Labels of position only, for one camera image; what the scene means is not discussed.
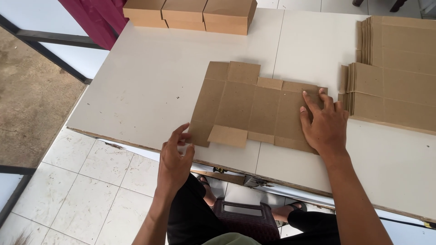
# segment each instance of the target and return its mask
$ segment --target finger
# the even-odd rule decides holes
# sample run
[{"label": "finger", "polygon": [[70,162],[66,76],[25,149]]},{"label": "finger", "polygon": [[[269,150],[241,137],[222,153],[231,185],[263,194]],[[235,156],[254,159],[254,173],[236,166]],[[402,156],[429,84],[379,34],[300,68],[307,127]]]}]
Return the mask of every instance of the finger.
[{"label": "finger", "polygon": [[345,121],[348,121],[348,117],[350,116],[350,113],[348,111],[344,111],[344,119]]},{"label": "finger", "polygon": [[304,106],[300,107],[300,120],[301,120],[301,126],[303,127],[303,132],[305,132],[310,128],[310,120],[309,120],[309,113],[307,112]]},{"label": "finger", "polygon": [[194,154],[195,154],[194,144],[191,143],[188,146],[188,148],[186,148],[186,154],[183,157],[183,160],[192,164],[192,160],[194,159]]},{"label": "finger", "polygon": [[326,95],[324,88],[320,88],[319,95],[320,99],[324,101],[324,110],[334,110],[333,98]]},{"label": "finger", "polygon": [[187,129],[188,127],[189,127],[189,123],[187,122],[181,125],[180,127],[178,127],[176,130],[174,130],[173,133],[171,134],[170,139],[168,140],[168,144],[174,146],[177,145],[177,142],[179,141],[179,137],[181,136],[183,131],[185,131],[185,129]]},{"label": "finger", "polygon": [[321,111],[320,107],[312,100],[306,91],[303,91],[303,98],[312,113]]},{"label": "finger", "polygon": [[336,101],[334,103],[334,110],[336,112],[342,113],[344,111],[344,103],[342,101]]},{"label": "finger", "polygon": [[191,133],[181,133],[179,136],[179,141],[180,140],[185,140],[185,139],[189,139],[192,136]]}]

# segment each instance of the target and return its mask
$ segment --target box lid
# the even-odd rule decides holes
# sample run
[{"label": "box lid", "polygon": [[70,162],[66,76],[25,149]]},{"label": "box lid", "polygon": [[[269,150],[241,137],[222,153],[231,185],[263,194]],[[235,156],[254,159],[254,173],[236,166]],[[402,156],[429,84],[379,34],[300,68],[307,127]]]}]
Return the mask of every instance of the box lid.
[{"label": "box lid", "polygon": [[123,7],[124,17],[161,20],[164,3],[165,0],[128,0]]},{"label": "box lid", "polygon": [[247,25],[256,11],[256,0],[208,0],[203,11],[206,22]]},{"label": "box lid", "polygon": [[207,0],[167,0],[162,8],[165,20],[203,22]]}]

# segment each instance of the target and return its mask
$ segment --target plastic chair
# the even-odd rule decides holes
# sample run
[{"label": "plastic chair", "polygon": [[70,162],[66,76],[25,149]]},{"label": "plastic chair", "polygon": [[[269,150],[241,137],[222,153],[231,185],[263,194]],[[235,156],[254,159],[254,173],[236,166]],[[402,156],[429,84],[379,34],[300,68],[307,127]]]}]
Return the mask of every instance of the plastic chair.
[{"label": "plastic chair", "polygon": [[[252,212],[260,210],[261,212],[258,212],[260,216],[240,214],[226,211],[225,206],[251,209]],[[260,244],[280,239],[279,229],[271,213],[271,207],[265,203],[260,203],[260,206],[246,205],[226,202],[223,198],[218,198],[212,210],[230,232],[237,232],[251,237]]]}]

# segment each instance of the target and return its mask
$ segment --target white table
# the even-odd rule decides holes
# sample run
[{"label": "white table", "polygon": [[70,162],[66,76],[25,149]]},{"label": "white table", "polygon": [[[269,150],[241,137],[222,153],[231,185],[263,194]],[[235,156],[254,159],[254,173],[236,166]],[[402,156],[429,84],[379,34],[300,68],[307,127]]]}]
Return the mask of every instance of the white table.
[{"label": "white table", "polygon": [[[257,9],[248,36],[128,23],[67,123],[91,136],[149,150],[189,122],[209,61],[260,64],[260,76],[321,85],[337,97],[340,66],[355,62],[356,21],[367,16]],[[436,136],[350,120],[347,149],[371,202],[435,221]],[[248,140],[211,143],[195,161],[331,192],[319,156]]]}]

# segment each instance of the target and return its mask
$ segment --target left hand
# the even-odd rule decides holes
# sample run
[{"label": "left hand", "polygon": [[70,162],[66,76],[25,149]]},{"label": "left hand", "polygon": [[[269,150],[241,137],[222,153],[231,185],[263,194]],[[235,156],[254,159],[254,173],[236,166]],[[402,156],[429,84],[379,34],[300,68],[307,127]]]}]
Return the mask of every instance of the left hand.
[{"label": "left hand", "polygon": [[188,146],[184,156],[182,156],[182,152],[177,150],[177,146],[185,145],[182,140],[191,137],[190,133],[183,132],[188,127],[189,123],[178,127],[173,131],[170,139],[162,145],[156,193],[174,197],[188,179],[195,153],[194,145]]}]

